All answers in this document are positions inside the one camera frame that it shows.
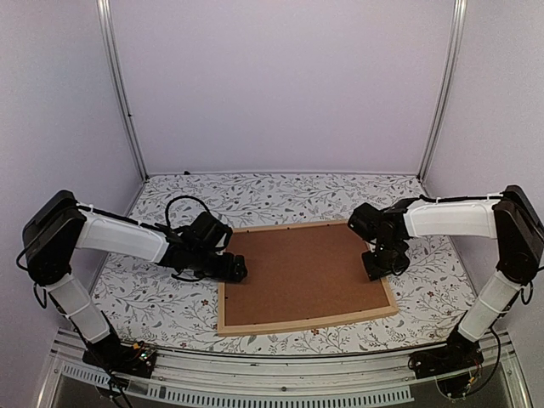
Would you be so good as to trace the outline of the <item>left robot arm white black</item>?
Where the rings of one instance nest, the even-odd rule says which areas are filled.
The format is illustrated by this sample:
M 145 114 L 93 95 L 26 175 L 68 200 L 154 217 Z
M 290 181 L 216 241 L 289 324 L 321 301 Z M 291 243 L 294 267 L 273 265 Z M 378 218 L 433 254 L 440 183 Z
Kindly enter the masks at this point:
M 126 362 L 115 330 L 91 299 L 72 263 L 85 252 L 137 258 L 171 269 L 180 280 L 186 270 L 195 281 L 240 283 L 247 277 L 245 259 L 228 252 L 230 226 L 204 206 L 189 224 L 170 218 L 149 224 L 80 202 L 69 190 L 56 192 L 22 230 L 23 248 L 15 262 L 42 288 L 61 314 L 93 344 L 94 356 L 109 369 Z

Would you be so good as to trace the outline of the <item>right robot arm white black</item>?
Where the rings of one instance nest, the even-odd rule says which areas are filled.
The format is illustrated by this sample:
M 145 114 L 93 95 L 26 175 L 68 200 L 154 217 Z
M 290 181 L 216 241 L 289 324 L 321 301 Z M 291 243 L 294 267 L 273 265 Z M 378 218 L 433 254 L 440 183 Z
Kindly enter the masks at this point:
M 411 263 L 409 240 L 430 236 L 450 237 L 462 265 L 488 269 L 479 278 L 473 305 L 440 350 L 439 363 L 448 371 L 471 359 L 472 345 L 507 314 L 522 288 L 543 269 L 543 222 L 516 184 L 483 195 L 419 195 L 382 209 L 365 202 L 354 209 L 348 226 L 373 246 L 362 255 L 373 281 L 404 273 Z

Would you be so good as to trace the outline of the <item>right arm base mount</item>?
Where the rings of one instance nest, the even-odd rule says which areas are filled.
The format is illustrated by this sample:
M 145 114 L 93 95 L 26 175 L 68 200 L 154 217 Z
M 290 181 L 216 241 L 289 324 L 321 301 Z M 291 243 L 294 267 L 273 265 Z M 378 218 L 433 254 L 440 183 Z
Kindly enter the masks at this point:
M 417 379 L 446 375 L 438 380 L 438 389 L 445 397 L 458 399 L 471 391 L 482 373 L 483 363 L 479 341 L 471 342 L 453 331 L 445 345 L 412 353 L 408 368 Z

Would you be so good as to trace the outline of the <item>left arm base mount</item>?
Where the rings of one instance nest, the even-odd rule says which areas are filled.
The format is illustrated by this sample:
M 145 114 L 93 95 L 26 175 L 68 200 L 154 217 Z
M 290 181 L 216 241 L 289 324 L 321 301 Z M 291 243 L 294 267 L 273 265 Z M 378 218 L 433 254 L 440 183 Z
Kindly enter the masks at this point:
M 82 361 L 106 372 L 151 378 L 156 365 L 156 348 L 144 341 L 123 343 L 114 329 L 103 339 L 91 343 L 82 338 L 86 350 Z

